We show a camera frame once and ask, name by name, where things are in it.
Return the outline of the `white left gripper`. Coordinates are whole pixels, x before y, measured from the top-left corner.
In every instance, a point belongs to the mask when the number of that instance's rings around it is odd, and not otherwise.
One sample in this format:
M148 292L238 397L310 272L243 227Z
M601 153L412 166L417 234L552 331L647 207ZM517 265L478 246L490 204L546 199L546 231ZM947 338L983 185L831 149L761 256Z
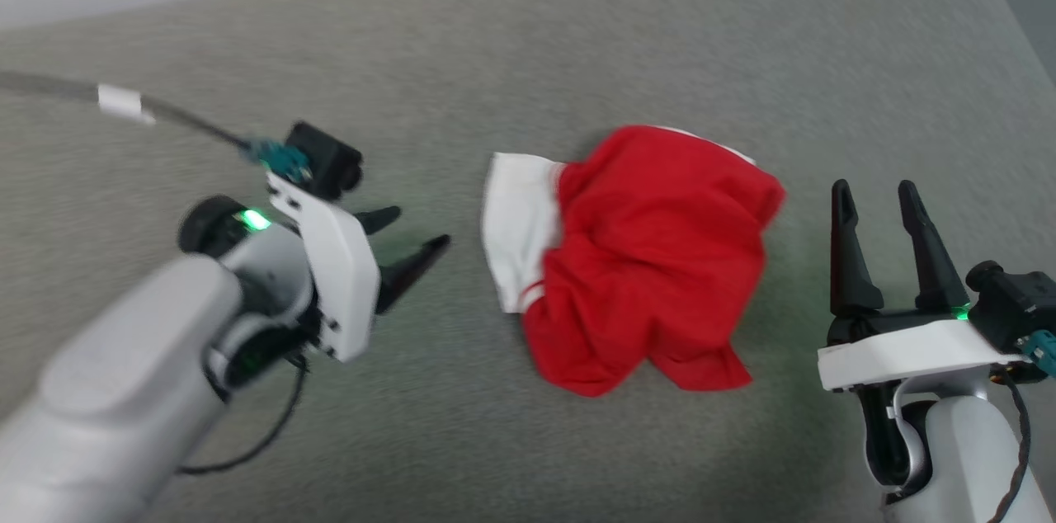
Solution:
M400 207L354 216L276 174L266 181L272 206L291 219L303 243L321 313L320 349L350 365L367 348L374 313L392 309L437 263L451 238L431 238L410 256L379 267L367 237L396 222Z

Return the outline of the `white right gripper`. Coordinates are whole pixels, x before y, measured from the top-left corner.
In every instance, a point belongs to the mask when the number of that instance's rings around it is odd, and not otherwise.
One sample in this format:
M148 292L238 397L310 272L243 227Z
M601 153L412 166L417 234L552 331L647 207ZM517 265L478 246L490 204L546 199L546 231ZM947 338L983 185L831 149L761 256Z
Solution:
M916 309L957 313L970 305L950 254L914 182L898 185L903 229L912 241L919 294ZM831 188L830 312L837 318L884 307L856 234L859 212L849 182ZM984 393L991 371L1027 365L1025 355L999 351L966 318L946 318L883 332L857 342L818 350L818 375L827 391L899 382L906 393Z

